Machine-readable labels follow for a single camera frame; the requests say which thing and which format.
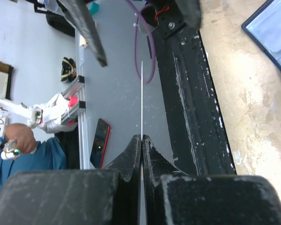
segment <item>metal extrusion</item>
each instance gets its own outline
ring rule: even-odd
[[[236,174],[200,32],[169,28],[181,19],[172,7],[152,32],[175,165],[189,175]]]
[[[62,92],[62,96],[68,99],[70,96],[74,96],[82,87],[84,86],[84,76],[77,76],[67,87],[67,89]]]
[[[61,124],[66,125],[85,111],[85,102],[78,101],[73,107],[61,116]]]

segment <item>blue tablet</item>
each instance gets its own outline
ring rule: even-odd
[[[242,29],[281,71],[281,0],[267,0]]]

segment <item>human hand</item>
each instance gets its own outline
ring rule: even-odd
[[[24,124],[11,124],[5,128],[5,139],[16,141],[16,147],[22,154],[28,154],[35,150],[37,142],[31,128]]]

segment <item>person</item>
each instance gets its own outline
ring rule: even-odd
[[[9,140],[16,140],[21,154],[16,160],[2,160],[0,150],[0,190],[19,171],[79,169],[78,128],[37,142],[31,128],[16,123],[6,126],[4,141]]]

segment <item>gray table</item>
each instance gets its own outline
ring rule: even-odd
[[[144,2],[133,2],[140,9]],[[108,67],[101,68],[89,48],[79,46],[76,33],[77,74],[85,77],[79,99],[86,111],[79,117],[81,169],[94,168],[89,158],[99,118],[111,126],[103,166],[109,164],[127,146],[134,134],[141,133],[141,83],[133,63],[134,12],[124,0],[102,1],[94,15]],[[138,64],[144,63],[144,79],[149,77],[151,59],[147,36],[138,35]],[[149,135],[158,151],[170,162],[173,152],[163,103],[158,68],[150,84],[144,84],[143,133]]]

